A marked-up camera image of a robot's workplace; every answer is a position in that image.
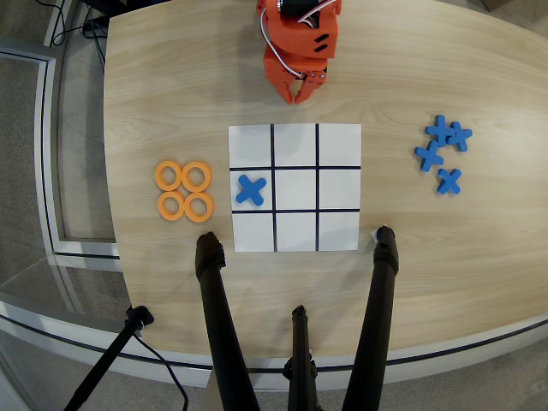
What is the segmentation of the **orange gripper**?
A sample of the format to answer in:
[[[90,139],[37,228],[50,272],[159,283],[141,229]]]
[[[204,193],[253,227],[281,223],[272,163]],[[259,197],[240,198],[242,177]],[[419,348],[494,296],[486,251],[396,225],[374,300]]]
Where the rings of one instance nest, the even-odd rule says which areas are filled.
[[[266,79],[287,104],[301,104],[326,82],[326,68],[335,56],[338,37],[336,15],[321,15],[319,27],[310,28],[296,18],[268,15],[266,30],[273,47],[266,46]],[[301,89],[293,94],[291,86],[309,71]]]

